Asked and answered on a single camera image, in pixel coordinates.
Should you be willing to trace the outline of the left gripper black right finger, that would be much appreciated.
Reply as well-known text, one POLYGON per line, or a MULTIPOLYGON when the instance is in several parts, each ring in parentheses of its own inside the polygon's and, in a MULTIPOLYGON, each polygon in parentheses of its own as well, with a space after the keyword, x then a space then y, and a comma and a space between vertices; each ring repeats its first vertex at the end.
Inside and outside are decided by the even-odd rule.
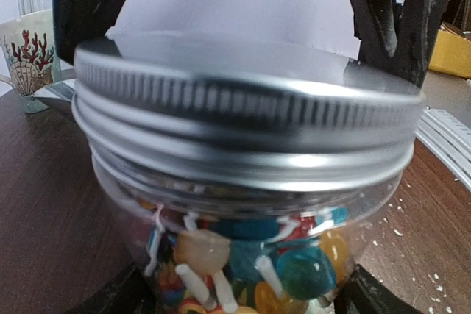
POLYGON ((421 314, 357 265, 334 300, 335 314, 421 314))

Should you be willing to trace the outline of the clear plastic jar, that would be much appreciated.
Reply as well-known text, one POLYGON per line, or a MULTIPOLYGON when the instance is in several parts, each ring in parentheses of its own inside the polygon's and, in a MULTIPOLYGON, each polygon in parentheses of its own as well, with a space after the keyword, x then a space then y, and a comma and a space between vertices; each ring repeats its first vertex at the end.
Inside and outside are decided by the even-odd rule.
POLYGON ((295 193, 194 182, 104 153, 92 161, 161 313, 317 313, 353 276, 401 180, 295 193))

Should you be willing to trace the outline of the metal scoop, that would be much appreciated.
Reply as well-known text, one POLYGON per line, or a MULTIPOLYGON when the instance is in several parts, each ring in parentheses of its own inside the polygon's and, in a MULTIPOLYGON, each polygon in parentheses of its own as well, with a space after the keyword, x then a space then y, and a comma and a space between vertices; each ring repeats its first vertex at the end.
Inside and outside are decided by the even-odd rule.
POLYGON ((71 103, 75 94, 75 79, 54 82, 37 90, 32 98, 61 113, 71 114, 71 103))

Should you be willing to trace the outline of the round metal jar lid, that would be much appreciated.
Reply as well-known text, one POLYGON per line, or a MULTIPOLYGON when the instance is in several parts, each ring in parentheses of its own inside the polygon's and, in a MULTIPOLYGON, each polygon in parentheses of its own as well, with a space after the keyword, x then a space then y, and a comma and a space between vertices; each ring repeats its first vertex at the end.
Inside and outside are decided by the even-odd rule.
POLYGON ((324 192, 400 173, 425 97, 348 57, 187 32, 78 45, 72 112, 95 157, 243 188, 324 192))

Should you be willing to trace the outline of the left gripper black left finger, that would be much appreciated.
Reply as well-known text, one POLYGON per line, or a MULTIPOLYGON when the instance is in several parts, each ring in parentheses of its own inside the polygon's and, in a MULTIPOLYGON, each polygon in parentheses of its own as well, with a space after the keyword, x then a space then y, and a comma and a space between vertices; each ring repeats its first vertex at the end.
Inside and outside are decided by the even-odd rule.
POLYGON ((132 263, 92 297, 63 314, 148 314, 156 309, 154 293, 132 263))

